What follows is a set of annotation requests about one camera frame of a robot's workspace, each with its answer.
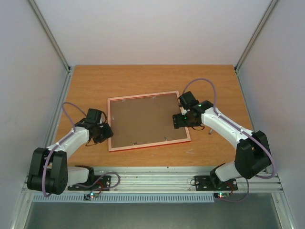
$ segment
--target rectangular board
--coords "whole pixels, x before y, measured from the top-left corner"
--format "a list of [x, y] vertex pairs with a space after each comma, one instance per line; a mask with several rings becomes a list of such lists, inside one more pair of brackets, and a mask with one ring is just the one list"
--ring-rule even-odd
[[174, 129], [181, 112], [178, 91], [108, 99], [108, 123], [114, 133], [109, 152], [190, 142], [187, 128]]

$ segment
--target wooden table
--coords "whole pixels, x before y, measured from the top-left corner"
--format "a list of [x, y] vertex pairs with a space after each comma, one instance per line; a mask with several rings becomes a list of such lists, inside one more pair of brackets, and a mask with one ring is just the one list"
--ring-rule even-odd
[[[251, 128], [239, 83], [231, 65], [98, 65], [76, 66], [66, 101], [83, 111], [96, 108], [107, 111], [107, 98], [167, 92], [181, 93], [188, 82], [205, 77], [217, 89], [217, 107], [238, 124]], [[213, 102], [210, 84], [199, 81], [189, 88], [199, 100]], [[66, 106], [77, 122], [83, 115]], [[62, 115], [56, 140], [71, 129]], [[234, 160], [234, 148], [218, 133], [208, 135], [210, 128], [190, 128], [191, 142], [119, 152], [108, 152], [108, 141], [91, 147], [80, 147], [68, 164], [86, 166], [217, 166]]]

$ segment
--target gray surface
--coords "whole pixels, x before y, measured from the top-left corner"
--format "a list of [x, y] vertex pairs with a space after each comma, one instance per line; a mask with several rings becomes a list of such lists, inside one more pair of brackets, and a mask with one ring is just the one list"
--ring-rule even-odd
[[268, 136], [296, 227], [305, 228], [305, 1], [281, 0], [239, 75], [255, 129]]
[[65, 69], [26, 0], [0, 1], [0, 50], [0, 228], [7, 229]]
[[276, 229], [271, 194], [243, 203], [33, 203], [26, 229]]
[[70, 65], [236, 65], [269, 1], [36, 0]]

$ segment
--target gray floor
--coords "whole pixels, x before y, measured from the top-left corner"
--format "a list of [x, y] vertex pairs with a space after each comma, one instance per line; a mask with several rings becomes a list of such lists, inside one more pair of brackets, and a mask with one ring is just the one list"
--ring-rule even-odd
[[26, 229], [277, 229], [271, 194], [242, 203], [33, 203]]

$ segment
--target black mounting plate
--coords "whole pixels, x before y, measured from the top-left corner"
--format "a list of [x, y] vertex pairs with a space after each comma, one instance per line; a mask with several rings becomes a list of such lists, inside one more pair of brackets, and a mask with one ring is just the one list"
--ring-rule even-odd
[[232, 189], [228, 183], [230, 183], [233, 187], [233, 190], [236, 191], [238, 187], [237, 183], [236, 185], [233, 183], [234, 181], [236, 182], [236, 179], [230, 179], [221, 184], [219, 189], [215, 189], [210, 181], [210, 176], [194, 176], [194, 185], [196, 187], [196, 191], [231, 191]]
[[[103, 176], [99, 182], [104, 186], [104, 187], [110, 187], [111, 184], [111, 176]], [[99, 188], [101, 185], [96, 183], [95, 185], [93, 185], [90, 188], [87, 187], [81, 187], [78, 185], [72, 185], [72, 186], [68, 186], [68, 190], [69, 191], [91, 191], [92, 189], [95, 188]]]

